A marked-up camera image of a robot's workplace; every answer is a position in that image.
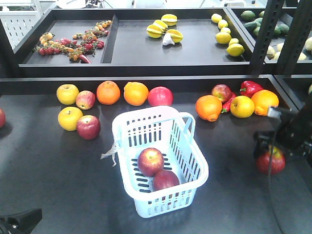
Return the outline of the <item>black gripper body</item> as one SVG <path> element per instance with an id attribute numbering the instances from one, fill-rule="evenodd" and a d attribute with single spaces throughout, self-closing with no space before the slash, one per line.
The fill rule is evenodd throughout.
<path id="1" fill-rule="evenodd" d="M 312 155 L 312 98 L 308 97 L 298 113 L 281 119 L 277 128 L 275 142 L 279 148 L 289 152 L 302 152 L 304 156 Z"/>

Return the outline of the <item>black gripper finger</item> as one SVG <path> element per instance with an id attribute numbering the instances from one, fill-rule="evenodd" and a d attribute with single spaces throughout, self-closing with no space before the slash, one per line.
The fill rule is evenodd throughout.
<path id="1" fill-rule="evenodd" d="M 262 154 L 268 152 L 270 147 L 274 145 L 275 132 L 274 131 L 256 131 L 253 135 L 256 140 L 256 146 L 253 151 L 254 158 L 260 157 Z"/>
<path id="2" fill-rule="evenodd" d="M 1 234 L 30 234 L 42 220 L 42 209 L 0 216 Z"/>

